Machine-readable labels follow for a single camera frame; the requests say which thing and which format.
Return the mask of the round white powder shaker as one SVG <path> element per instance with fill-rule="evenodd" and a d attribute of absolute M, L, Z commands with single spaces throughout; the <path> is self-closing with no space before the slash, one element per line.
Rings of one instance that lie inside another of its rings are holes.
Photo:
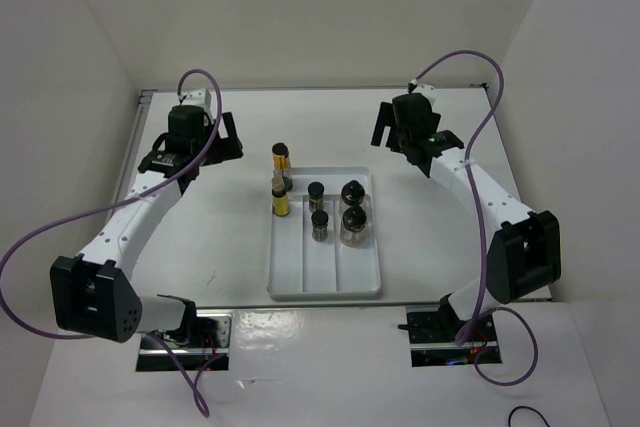
<path fill-rule="evenodd" d="M 366 208 L 369 197 L 364 186 L 357 180 L 347 182 L 341 189 L 339 214 L 342 215 L 351 207 Z"/>

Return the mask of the black cap spice jar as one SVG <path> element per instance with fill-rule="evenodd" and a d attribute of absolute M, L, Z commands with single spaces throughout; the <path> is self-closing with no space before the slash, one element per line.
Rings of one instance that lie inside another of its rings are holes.
<path fill-rule="evenodd" d="M 314 213 L 324 209 L 324 185 L 319 181 L 311 182 L 307 187 L 309 210 Z"/>

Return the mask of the round brown spice shaker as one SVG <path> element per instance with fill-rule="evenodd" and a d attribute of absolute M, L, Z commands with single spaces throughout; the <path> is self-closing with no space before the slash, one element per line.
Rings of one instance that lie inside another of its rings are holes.
<path fill-rule="evenodd" d="M 367 235 L 368 217 L 360 206 L 350 207 L 341 218 L 340 240 L 347 247 L 357 247 Z"/>

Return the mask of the gold cap glass spray bottle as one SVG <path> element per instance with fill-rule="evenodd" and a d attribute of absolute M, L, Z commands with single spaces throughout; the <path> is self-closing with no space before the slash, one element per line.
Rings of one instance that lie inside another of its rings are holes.
<path fill-rule="evenodd" d="M 293 189 L 289 149 L 283 142 L 275 143 L 271 149 L 274 163 L 274 176 L 280 177 L 287 192 Z"/>

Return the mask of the small dark spice jar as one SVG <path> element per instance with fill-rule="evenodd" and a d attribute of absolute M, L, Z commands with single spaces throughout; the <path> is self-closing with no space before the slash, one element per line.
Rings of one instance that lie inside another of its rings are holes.
<path fill-rule="evenodd" d="M 316 210 L 311 215 L 312 238 L 324 242 L 328 238 L 329 215 L 324 210 Z"/>

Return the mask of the yellow label sauce bottle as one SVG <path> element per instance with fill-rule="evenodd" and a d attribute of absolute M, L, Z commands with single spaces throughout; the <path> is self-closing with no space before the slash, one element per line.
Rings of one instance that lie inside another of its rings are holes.
<path fill-rule="evenodd" d="M 290 213 L 287 188 L 282 175 L 275 170 L 271 179 L 272 212 L 278 217 L 285 217 Z"/>

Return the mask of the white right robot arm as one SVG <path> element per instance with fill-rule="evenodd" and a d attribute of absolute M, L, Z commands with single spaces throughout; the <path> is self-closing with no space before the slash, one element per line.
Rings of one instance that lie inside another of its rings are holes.
<path fill-rule="evenodd" d="M 441 334 L 462 344 L 483 314 L 560 278 L 560 226 L 550 211 L 515 199 L 475 161 L 470 142 L 438 128 L 440 119 L 424 95 L 397 96 L 381 103 L 371 143 L 402 154 L 476 217 L 480 275 L 445 295 L 437 311 Z"/>

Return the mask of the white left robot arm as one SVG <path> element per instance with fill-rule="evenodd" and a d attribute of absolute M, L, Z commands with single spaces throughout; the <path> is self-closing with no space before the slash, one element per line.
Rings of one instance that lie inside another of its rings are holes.
<path fill-rule="evenodd" d="M 78 254 L 60 256 L 51 266 L 59 328 L 119 343 L 136 333 L 165 335 L 180 347 L 196 340 L 204 324 L 194 301 L 168 294 L 141 297 L 131 278 L 147 242 L 201 167 L 242 157 L 232 114 L 222 113 L 221 123 L 225 137 L 215 132 L 204 108 L 171 109 L 167 131 L 138 166 L 127 205 L 117 209 Z"/>

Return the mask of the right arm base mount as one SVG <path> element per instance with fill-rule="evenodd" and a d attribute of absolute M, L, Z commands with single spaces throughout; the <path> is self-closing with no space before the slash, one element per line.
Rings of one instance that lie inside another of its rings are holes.
<path fill-rule="evenodd" d="M 405 313 L 406 319 L 397 328 L 408 336 L 413 368 L 473 365 L 477 355 L 480 355 L 480 364 L 502 362 L 491 316 L 480 320 L 471 340 L 458 346 L 454 342 L 455 334 L 440 322 L 435 306 L 410 305 Z"/>

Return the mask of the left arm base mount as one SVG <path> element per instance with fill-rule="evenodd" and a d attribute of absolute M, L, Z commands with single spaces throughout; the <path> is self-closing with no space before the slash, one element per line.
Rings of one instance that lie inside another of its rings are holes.
<path fill-rule="evenodd" d="M 233 313 L 230 310 L 198 311 L 198 324 L 189 340 L 175 340 L 167 333 L 157 334 L 187 372 L 227 371 L 232 337 Z M 175 372 L 176 367 L 166 349 L 148 336 L 140 340 L 136 371 Z"/>

